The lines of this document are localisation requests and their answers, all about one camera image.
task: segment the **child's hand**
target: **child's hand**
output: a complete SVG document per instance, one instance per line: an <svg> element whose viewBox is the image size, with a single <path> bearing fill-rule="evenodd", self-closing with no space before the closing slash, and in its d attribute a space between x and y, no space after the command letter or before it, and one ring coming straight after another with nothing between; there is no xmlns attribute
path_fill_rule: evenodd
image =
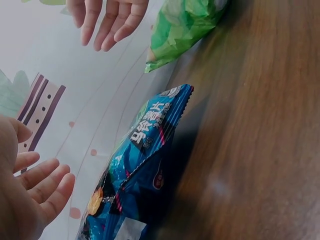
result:
<svg viewBox="0 0 320 240"><path fill-rule="evenodd" d="M132 34L142 21L149 0L107 0L106 14L94 41L94 49L109 51L117 42ZM103 0L67 0L75 25L82 27L82 44L93 35Z"/></svg>
<svg viewBox="0 0 320 240"><path fill-rule="evenodd" d="M17 155L18 143L32 135L21 122L0 115L0 236L35 240L66 206L75 184L67 165L50 159L20 176L40 158L36 152Z"/></svg>

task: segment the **palm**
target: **palm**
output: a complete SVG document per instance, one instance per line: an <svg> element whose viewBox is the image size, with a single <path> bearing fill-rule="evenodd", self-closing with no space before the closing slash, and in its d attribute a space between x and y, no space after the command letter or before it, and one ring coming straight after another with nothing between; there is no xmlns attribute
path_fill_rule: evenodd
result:
<svg viewBox="0 0 320 240"><path fill-rule="evenodd" d="M110 50L117 42L132 34L142 21L149 0L108 0L105 16L94 41L94 49ZM78 28L82 27L82 44L93 35L103 0L67 0L67 7Z"/></svg>
<svg viewBox="0 0 320 240"><path fill-rule="evenodd" d="M39 160L36 152L17 156L13 173ZM7 198L19 226L17 239L38 239L44 228L63 210L70 198L75 176L67 165L50 159L8 181Z"/></svg>

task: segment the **wooden table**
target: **wooden table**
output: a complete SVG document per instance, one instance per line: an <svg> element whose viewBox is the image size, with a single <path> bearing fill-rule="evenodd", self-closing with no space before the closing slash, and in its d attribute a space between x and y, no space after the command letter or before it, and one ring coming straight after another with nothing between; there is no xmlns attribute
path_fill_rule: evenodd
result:
<svg viewBox="0 0 320 240"><path fill-rule="evenodd" d="M183 83L186 167L150 239L320 239L320 0L234 0Z"/></svg>

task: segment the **green leaf pattern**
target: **green leaf pattern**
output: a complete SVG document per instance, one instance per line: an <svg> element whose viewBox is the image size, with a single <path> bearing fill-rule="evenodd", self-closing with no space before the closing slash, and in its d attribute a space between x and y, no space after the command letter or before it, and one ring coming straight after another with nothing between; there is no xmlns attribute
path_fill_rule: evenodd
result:
<svg viewBox="0 0 320 240"><path fill-rule="evenodd" d="M15 118L29 91L29 80L24 71L18 71L12 83L0 70L0 114Z"/></svg>

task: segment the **snack bag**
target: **snack bag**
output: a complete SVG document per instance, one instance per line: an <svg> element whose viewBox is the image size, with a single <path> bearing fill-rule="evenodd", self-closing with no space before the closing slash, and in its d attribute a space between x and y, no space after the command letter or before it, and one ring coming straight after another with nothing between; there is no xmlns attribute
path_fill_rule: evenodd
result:
<svg viewBox="0 0 320 240"><path fill-rule="evenodd" d="M155 217L174 132L193 87L147 101L116 147L87 205L78 240L140 240Z"/></svg>
<svg viewBox="0 0 320 240"><path fill-rule="evenodd" d="M145 72L177 59L216 27L228 0L165 0L152 28Z"/></svg>

